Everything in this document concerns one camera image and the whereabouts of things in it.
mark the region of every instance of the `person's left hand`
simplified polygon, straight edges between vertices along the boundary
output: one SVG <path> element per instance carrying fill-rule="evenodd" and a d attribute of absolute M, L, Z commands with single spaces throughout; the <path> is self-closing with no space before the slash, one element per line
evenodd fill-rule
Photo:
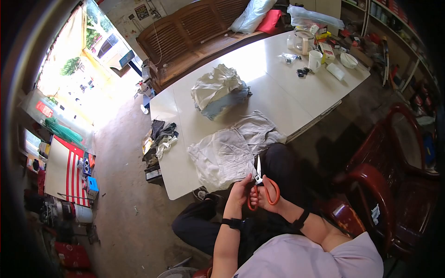
<path fill-rule="evenodd" d="M 252 174 L 248 174 L 242 181 L 237 181 L 230 191 L 226 206 L 241 208 L 247 200 L 246 185 L 252 181 Z"/>

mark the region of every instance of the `wooden bench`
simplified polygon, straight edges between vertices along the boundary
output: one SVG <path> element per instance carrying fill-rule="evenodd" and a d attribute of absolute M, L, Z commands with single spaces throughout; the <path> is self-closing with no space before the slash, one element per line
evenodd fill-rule
<path fill-rule="evenodd" d="M 242 34 L 228 30 L 248 3 L 195 1 L 142 31 L 136 41 L 150 59 L 151 84 L 156 93 L 209 61 L 270 36 L 261 31 Z"/>

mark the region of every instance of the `blue sign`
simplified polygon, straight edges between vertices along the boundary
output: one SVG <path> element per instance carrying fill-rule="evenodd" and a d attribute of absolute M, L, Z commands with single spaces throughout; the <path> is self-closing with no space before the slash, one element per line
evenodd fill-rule
<path fill-rule="evenodd" d="M 133 50 L 130 50 L 127 54 L 125 54 L 125 56 L 123 56 L 123 57 L 119 60 L 119 63 L 121 64 L 121 67 L 124 67 L 124 66 L 125 66 L 126 64 L 128 64 L 128 62 L 130 62 L 133 58 L 134 58 Z"/>

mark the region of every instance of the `wooden slatted backrest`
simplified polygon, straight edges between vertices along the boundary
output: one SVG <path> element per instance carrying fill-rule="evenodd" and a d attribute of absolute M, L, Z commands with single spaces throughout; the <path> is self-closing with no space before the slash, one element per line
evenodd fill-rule
<path fill-rule="evenodd" d="M 213 2 L 225 29 L 232 25 L 249 4 L 249 0 L 214 0 Z"/>
<path fill-rule="evenodd" d="M 154 64 L 159 62 L 161 65 L 168 63 L 189 50 L 178 22 L 175 22 L 174 18 L 170 16 L 150 25 L 141 32 L 136 41 Z"/>
<path fill-rule="evenodd" d="M 195 1 L 150 25 L 136 41 L 151 61 L 162 67 L 229 28 L 248 3 L 249 0 Z"/>
<path fill-rule="evenodd" d="M 179 23 L 192 45 L 200 45 L 201 41 L 224 30 L 212 6 L 213 0 L 201 0 L 177 11 Z"/>

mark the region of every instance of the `red and white striped board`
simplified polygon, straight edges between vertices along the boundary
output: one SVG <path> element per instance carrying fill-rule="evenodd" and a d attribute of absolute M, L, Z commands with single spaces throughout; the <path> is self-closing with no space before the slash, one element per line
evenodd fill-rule
<path fill-rule="evenodd" d="M 83 154 L 83 150 L 54 136 L 46 166 L 45 193 L 78 205 L 89 206 L 88 200 L 78 198 L 86 197 L 86 192 L 82 189 L 82 172 L 76 166 Z M 76 197 L 61 196 L 57 193 Z"/>

